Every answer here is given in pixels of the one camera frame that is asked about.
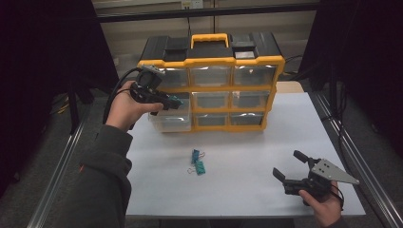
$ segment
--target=sleeve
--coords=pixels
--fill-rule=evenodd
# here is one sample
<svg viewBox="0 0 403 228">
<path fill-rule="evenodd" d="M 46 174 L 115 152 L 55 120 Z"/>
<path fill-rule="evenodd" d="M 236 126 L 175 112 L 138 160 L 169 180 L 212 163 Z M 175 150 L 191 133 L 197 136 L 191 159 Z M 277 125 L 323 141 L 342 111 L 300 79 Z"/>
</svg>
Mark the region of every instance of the sleeve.
<svg viewBox="0 0 403 228">
<path fill-rule="evenodd" d="M 350 226 L 347 224 L 346 220 L 343 217 L 340 217 L 335 223 L 328 226 L 328 228 L 349 228 Z"/>
<path fill-rule="evenodd" d="M 95 146 L 81 160 L 80 173 L 57 221 L 57 227 L 125 227 L 131 194 L 126 158 L 132 137 L 104 125 Z"/>
</svg>

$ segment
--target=white table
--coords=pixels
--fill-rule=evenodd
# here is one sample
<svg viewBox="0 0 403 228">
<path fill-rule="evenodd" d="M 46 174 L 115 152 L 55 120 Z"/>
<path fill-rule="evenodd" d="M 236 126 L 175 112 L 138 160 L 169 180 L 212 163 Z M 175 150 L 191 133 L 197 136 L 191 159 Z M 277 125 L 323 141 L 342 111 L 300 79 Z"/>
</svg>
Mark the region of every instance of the white table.
<svg viewBox="0 0 403 228">
<path fill-rule="evenodd" d="M 301 180 L 308 165 L 293 156 L 325 158 L 343 167 L 307 93 L 278 93 L 262 132 L 160 133 L 144 115 L 129 132 L 133 168 L 127 214 L 141 218 L 285 218 L 312 215 L 284 194 L 273 167 Z M 188 174 L 192 149 L 205 152 L 206 173 Z M 351 184 L 340 183 L 343 215 L 365 215 Z"/>
</svg>

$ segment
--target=wall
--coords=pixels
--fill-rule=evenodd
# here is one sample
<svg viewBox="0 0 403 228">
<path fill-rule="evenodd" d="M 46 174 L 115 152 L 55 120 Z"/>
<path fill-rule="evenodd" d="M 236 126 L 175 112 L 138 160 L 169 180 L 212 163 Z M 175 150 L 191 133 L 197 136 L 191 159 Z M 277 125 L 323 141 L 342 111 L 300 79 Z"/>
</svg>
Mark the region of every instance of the wall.
<svg viewBox="0 0 403 228">
<path fill-rule="evenodd" d="M 154 1 L 113 1 L 92 0 L 97 13 L 139 13 L 162 10 L 180 10 L 181 1 L 154 0 Z M 253 7 L 278 4 L 297 4 L 317 2 L 306 0 L 204 0 L 205 8 L 233 8 Z M 189 18 L 192 33 L 247 33 L 251 31 L 270 30 L 274 33 L 280 45 L 293 42 L 306 41 L 315 18 L 315 11 L 280 12 L 245 14 L 214 17 Z M 169 35 L 171 37 L 183 37 L 188 33 L 186 18 L 149 20 L 137 22 L 103 23 L 102 28 L 112 56 L 115 58 L 118 74 L 122 75 L 130 67 L 134 67 L 143 51 L 148 37 L 156 35 Z M 288 51 L 289 55 L 302 54 Z"/>
</svg>

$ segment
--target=metal rail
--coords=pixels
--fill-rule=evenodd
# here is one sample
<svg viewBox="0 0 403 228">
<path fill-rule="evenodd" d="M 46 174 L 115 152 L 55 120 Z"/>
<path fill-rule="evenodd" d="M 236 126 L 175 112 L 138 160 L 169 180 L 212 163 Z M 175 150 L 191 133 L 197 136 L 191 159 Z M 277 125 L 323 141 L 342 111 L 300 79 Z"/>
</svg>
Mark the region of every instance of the metal rail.
<svg viewBox="0 0 403 228">
<path fill-rule="evenodd" d="M 283 4 L 261 7 L 243 7 L 243 8 L 212 8 L 212 9 L 190 9 L 190 10 L 170 10 L 143 13 L 125 13 L 125 14 L 100 14 L 97 17 L 99 23 L 125 22 L 125 21 L 143 21 L 156 19 L 173 19 L 187 17 L 204 16 L 223 16 L 240 15 L 270 12 L 291 12 L 291 11 L 309 11 L 321 8 L 333 9 L 334 7 L 345 7 L 351 5 L 351 1 L 335 1 L 332 3 L 302 3 L 302 4 Z"/>
<path fill-rule="evenodd" d="M 329 109 L 329 102 L 324 97 L 324 95 L 317 94 L 317 100 L 325 112 L 326 115 L 330 116 L 331 111 Z M 335 130 L 336 134 L 338 135 L 340 132 L 340 121 L 335 119 L 331 119 L 331 125 Z M 399 215 L 396 206 L 394 205 L 392 199 L 389 197 L 388 193 L 383 189 L 377 178 L 374 176 L 371 168 L 365 162 L 364 158 L 361 156 L 358 148 L 355 146 L 353 140 L 351 139 L 350 135 L 344 128 L 341 128 L 341 142 L 346 148 L 346 151 L 350 158 L 352 159 L 355 167 L 357 168 L 359 174 L 361 175 L 364 182 L 367 184 L 368 188 L 370 189 L 371 193 L 376 200 L 379 208 L 382 210 L 385 218 L 388 220 L 389 224 L 392 227 L 399 228 L 403 227 L 403 219 Z"/>
<path fill-rule="evenodd" d="M 41 228 L 44 226 L 46 218 L 48 216 L 48 212 L 50 211 L 51 204 L 56 197 L 57 190 L 59 189 L 60 183 L 62 182 L 62 179 L 65 175 L 74 148 L 78 140 L 80 139 L 81 133 L 84 129 L 84 124 L 89 115 L 89 110 L 91 107 L 92 104 L 85 105 L 83 110 L 83 119 L 81 120 L 74 134 L 70 135 L 70 137 L 68 138 L 67 145 L 65 147 L 65 150 L 63 151 L 62 157 L 60 158 L 59 163 L 57 164 L 56 169 L 53 172 L 47 190 L 39 201 L 39 204 L 29 221 L 29 225 L 27 226 L 28 228 Z"/>
</svg>

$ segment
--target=person's right hand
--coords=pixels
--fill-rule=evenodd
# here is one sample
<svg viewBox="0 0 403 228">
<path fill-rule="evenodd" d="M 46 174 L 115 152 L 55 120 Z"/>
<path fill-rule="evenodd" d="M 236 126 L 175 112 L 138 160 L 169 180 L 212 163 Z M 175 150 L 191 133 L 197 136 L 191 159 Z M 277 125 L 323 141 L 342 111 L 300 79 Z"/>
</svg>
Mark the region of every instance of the person's right hand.
<svg viewBox="0 0 403 228">
<path fill-rule="evenodd" d="M 337 187 L 337 182 L 332 181 L 332 185 Z M 337 189 L 335 189 L 333 186 L 332 191 L 335 194 L 338 194 Z M 340 201 L 332 194 L 329 194 L 321 201 L 317 201 L 304 190 L 299 190 L 299 195 L 314 209 L 315 219 L 320 227 L 328 227 L 340 219 Z"/>
<path fill-rule="evenodd" d="M 130 86 L 134 81 L 128 81 L 119 89 L 118 95 L 112 102 L 106 125 L 117 127 L 124 132 L 136 123 L 144 113 L 157 112 L 163 109 L 163 104 L 140 104 L 131 97 Z"/>
</svg>

